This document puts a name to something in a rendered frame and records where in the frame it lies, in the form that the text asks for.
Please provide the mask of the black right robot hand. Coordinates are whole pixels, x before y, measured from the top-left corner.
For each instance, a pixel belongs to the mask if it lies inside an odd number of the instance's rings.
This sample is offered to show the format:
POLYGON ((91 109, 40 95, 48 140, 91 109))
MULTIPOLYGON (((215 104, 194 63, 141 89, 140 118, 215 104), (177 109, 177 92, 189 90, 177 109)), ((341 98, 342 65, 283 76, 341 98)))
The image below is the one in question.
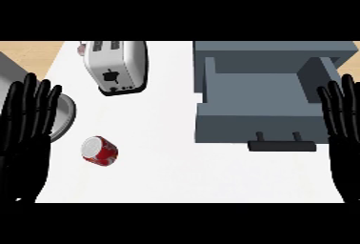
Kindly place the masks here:
POLYGON ((315 89, 327 130, 330 172, 345 203, 360 204, 360 82, 346 73, 315 89))

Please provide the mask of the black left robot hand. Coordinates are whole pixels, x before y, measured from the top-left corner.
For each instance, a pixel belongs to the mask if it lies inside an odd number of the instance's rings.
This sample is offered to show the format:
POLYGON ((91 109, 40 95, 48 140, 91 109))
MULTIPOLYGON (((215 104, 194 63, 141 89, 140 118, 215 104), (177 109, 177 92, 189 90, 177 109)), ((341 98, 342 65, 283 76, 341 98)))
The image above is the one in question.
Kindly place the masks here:
POLYGON ((29 72, 9 87, 0 112, 0 205, 31 204, 45 185, 50 133, 62 86, 29 72))

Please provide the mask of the red can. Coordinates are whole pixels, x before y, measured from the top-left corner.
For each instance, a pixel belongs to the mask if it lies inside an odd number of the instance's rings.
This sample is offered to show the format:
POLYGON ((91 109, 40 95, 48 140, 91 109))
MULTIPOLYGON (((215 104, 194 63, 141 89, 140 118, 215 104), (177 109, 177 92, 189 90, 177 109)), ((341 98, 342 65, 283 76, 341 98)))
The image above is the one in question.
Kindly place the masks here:
POLYGON ((93 164, 106 167, 116 160, 118 149, 103 137, 91 136, 82 142, 81 157, 93 164))

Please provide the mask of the grey open drawer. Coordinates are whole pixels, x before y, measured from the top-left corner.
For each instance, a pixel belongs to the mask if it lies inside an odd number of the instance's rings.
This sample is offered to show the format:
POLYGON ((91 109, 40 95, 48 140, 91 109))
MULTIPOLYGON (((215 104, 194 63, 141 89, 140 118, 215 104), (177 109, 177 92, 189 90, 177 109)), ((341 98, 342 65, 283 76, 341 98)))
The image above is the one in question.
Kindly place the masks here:
POLYGON ((245 143, 261 132, 265 140, 287 141, 298 132, 307 141, 327 142, 315 88, 339 75, 327 57, 312 57, 295 73, 217 73, 205 59, 205 91, 196 105, 194 141, 245 143))

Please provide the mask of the grey round plate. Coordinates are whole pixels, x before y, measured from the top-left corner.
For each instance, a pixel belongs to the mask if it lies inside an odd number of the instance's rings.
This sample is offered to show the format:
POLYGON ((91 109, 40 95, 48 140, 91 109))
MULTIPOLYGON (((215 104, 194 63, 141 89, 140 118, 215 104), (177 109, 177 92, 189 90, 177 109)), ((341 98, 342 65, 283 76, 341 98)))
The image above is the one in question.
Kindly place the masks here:
POLYGON ((75 122, 75 102, 66 94, 57 99, 56 117, 50 134, 50 141, 54 142, 69 130, 75 122))

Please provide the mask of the grey appliance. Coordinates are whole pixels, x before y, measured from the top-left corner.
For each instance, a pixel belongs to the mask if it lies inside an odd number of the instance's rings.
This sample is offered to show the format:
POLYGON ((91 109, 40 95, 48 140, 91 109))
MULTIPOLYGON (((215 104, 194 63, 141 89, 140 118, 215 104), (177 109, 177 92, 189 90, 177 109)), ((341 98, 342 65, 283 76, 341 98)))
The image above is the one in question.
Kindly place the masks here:
POLYGON ((0 51, 0 108, 3 107, 7 90, 14 81, 23 81, 28 71, 0 51))

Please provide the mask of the white toaster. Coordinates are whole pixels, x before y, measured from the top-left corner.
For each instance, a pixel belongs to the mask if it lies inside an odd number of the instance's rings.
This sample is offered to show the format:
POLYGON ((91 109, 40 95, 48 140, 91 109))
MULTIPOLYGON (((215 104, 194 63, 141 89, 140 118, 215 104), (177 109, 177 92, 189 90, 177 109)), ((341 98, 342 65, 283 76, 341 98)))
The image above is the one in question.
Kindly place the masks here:
POLYGON ((104 96, 146 89, 149 55, 144 41, 88 41, 82 61, 104 96))

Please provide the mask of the grey cabinet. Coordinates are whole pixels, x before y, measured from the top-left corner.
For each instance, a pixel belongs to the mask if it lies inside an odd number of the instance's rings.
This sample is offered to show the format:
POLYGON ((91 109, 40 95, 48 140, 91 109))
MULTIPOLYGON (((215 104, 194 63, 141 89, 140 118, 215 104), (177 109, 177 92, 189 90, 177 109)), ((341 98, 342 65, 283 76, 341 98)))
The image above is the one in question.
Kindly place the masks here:
POLYGON ((194 92, 202 92, 205 58, 217 73, 296 74, 310 103, 315 88, 338 80, 338 67, 358 52, 351 41, 193 41, 194 92))

